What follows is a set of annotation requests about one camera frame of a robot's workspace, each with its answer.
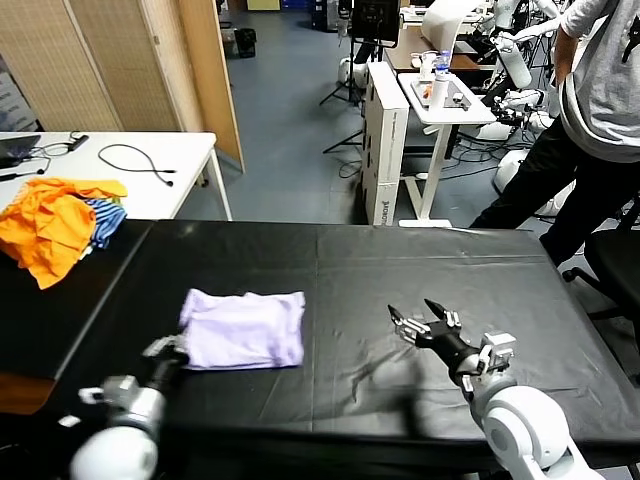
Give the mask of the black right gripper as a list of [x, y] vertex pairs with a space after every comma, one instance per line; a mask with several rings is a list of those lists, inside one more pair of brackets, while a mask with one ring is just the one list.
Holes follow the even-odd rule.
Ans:
[[449, 374], [475, 374], [480, 350], [461, 338], [458, 313], [429, 299], [424, 302], [436, 318], [444, 322], [422, 324], [388, 305], [395, 333], [404, 341], [415, 343], [417, 348], [433, 350], [446, 365]]

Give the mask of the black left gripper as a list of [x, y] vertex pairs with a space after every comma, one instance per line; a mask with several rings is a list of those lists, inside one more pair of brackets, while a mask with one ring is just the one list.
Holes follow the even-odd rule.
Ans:
[[163, 391], [171, 383], [172, 379], [189, 362], [189, 353], [186, 337], [183, 334], [173, 335], [171, 338], [171, 350], [159, 357], [167, 345], [170, 337], [165, 336], [155, 339], [142, 352], [146, 358], [155, 358], [149, 377], [149, 387], [157, 391]]

